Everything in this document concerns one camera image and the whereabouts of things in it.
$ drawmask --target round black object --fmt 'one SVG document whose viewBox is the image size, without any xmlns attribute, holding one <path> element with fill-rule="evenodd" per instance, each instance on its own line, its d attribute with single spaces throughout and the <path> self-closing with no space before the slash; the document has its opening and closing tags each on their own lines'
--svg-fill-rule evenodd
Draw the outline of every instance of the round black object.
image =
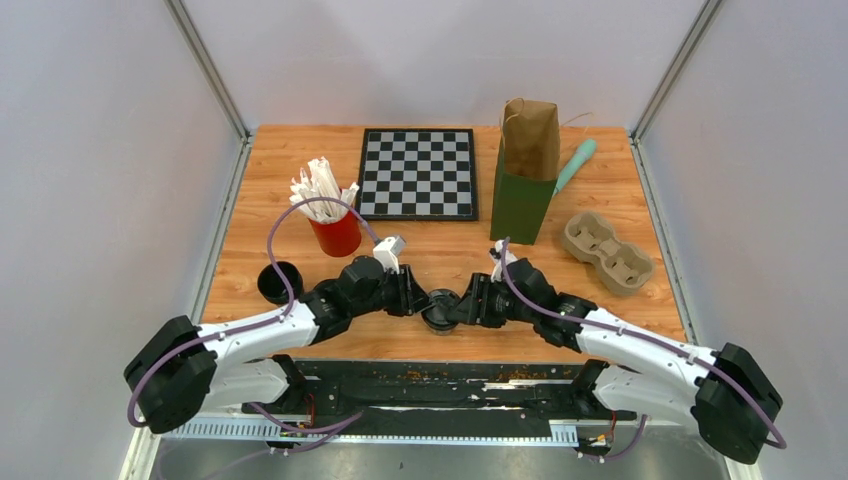
<svg viewBox="0 0 848 480">
<path fill-rule="evenodd" d="M 430 330 L 436 335 L 447 335 L 457 323 L 447 319 L 448 311 L 459 303 L 459 295 L 453 290 L 440 288 L 433 290 L 428 294 L 433 302 L 433 306 L 421 312 L 421 317 L 424 318 L 424 323 L 430 327 Z"/>
<path fill-rule="evenodd" d="M 294 297 L 299 298 L 303 295 L 303 277 L 300 276 L 297 267 L 289 262 L 277 262 L 277 265 L 283 271 L 283 275 L 286 276 L 289 283 L 292 284 Z M 262 269 L 259 278 L 256 279 L 256 287 L 259 289 L 259 293 L 265 297 L 265 300 L 268 300 L 274 305 L 282 306 L 289 303 L 289 295 L 286 292 L 286 287 L 283 285 L 280 275 L 274 270 L 273 265 L 268 265 Z"/>
</svg>

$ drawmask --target teal handle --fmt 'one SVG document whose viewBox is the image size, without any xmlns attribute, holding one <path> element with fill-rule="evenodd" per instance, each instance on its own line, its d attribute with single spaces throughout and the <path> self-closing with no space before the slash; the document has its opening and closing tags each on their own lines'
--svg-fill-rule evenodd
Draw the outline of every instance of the teal handle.
<svg viewBox="0 0 848 480">
<path fill-rule="evenodd" d="M 560 192 L 560 190 L 565 187 L 565 184 L 571 180 L 571 177 L 577 173 L 577 170 L 586 163 L 586 160 L 592 158 L 592 155 L 595 154 L 595 150 L 598 148 L 598 142 L 594 139 L 590 138 L 585 142 L 581 143 L 579 147 L 577 147 L 577 151 L 574 152 L 574 156 L 571 157 L 571 160 L 565 164 L 565 167 L 559 172 L 559 176 L 557 177 L 557 186 L 554 188 L 554 195 Z"/>
</svg>

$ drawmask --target wrapped straw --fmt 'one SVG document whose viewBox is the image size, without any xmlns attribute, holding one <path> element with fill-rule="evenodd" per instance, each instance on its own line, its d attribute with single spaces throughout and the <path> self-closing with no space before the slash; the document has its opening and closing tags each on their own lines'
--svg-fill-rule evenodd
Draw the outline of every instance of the wrapped straw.
<svg viewBox="0 0 848 480">
<path fill-rule="evenodd" d="M 292 205 L 307 198 L 315 197 L 337 198 L 348 205 L 353 205 L 356 192 L 359 191 L 356 182 L 353 182 L 350 188 L 340 189 L 336 177 L 333 175 L 333 170 L 330 168 L 330 162 L 324 157 L 310 160 L 308 166 L 309 175 L 307 175 L 305 169 L 300 169 L 300 182 L 292 178 L 291 191 L 293 195 L 289 197 Z M 338 222 L 348 212 L 347 208 L 332 202 L 307 203 L 301 205 L 298 210 L 318 223 Z"/>
</svg>

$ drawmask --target black chessboard frame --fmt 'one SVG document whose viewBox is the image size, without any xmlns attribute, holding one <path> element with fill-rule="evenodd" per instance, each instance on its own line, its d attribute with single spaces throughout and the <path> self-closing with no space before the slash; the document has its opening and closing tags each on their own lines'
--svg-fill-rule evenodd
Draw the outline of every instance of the black chessboard frame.
<svg viewBox="0 0 848 480">
<path fill-rule="evenodd" d="M 366 181 L 366 178 L 365 178 L 365 176 L 366 176 L 365 162 L 366 162 L 366 160 L 368 160 L 366 158 L 368 153 L 369 153 L 368 142 L 369 142 L 370 134 L 372 134 L 372 133 L 380 133 L 380 134 L 391 133 L 391 134 L 393 134 L 393 141 L 394 141 L 394 138 L 400 138 L 400 137 L 394 137 L 394 134 L 404 135 L 403 139 L 398 140 L 398 141 L 404 141 L 404 142 L 406 141 L 405 136 L 406 136 L 407 133 L 419 133 L 419 134 L 421 134 L 421 133 L 424 133 L 424 134 L 467 133 L 468 134 L 468 157 L 469 157 L 470 180 L 468 182 L 462 182 L 462 183 L 469 183 L 470 184 L 469 185 L 469 190 L 470 190 L 469 193 L 470 193 L 470 197 L 471 197 L 470 202 L 469 202 L 470 203 L 470 213 L 468 213 L 468 214 L 459 214 L 459 213 L 457 213 L 457 214 L 444 214 L 444 213 L 442 213 L 442 214 L 438 214 L 438 213 L 436 213 L 436 214 L 432 214 L 432 213 L 416 214 L 416 213 L 410 212 L 410 213 L 401 213 L 401 214 L 388 214 L 388 213 L 385 213 L 385 214 L 365 213 L 365 214 L 363 214 L 360 209 L 361 209 L 361 206 L 362 206 L 362 195 L 363 195 L 363 193 L 365 193 L 365 188 L 364 188 L 364 186 L 365 186 L 364 182 Z M 407 147 L 410 147 L 410 146 L 406 146 L 404 148 L 404 150 L 400 151 L 401 154 L 405 155 L 405 152 L 408 151 L 408 150 L 406 150 Z M 406 157 L 401 156 L 401 154 L 394 153 L 394 152 L 397 152 L 397 150 L 393 149 L 392 152 L 393 152 L 393 157 L 392 157 L 393 161 L 400 161 L 400 160 L 412 161 L 412 160 L 407 160 Z M 357 211 L 359 211 L 362 214 L 362 217 L 365 218 L 366 220 L 476 221 L 480 217 L 480 207 L 479 207 L 479 202 L 478 202 L 478 198 L 477 198 L 477 172 L 476 172 L 476 165 L 475 164 L 476 164 L 476 158 L 475 158 L 475 155 L 474 155 L 474 132 L 470 128 L 366 128 L 365 134 L 363 135 L 363 140 L 362 140 L 362 156 L 361 156 L 360 164 L 359 164 L 359 187 L 360 187 L 360 190 L 356 195 L 356 209 L 357 209 Z"/>
</svg>

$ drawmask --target paper bag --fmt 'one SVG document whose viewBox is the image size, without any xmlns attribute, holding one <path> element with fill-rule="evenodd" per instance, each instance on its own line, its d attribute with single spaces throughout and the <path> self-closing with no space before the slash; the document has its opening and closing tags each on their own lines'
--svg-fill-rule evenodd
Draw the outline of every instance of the paper bag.
<svg viewBox="0 0 848 480">
<path fill-rule="evenodd" d="M 503 118 L 489 238 L 532 245 L 556 187 L 557 106 L 517 98 L 506 104 Z"/>
</svg>

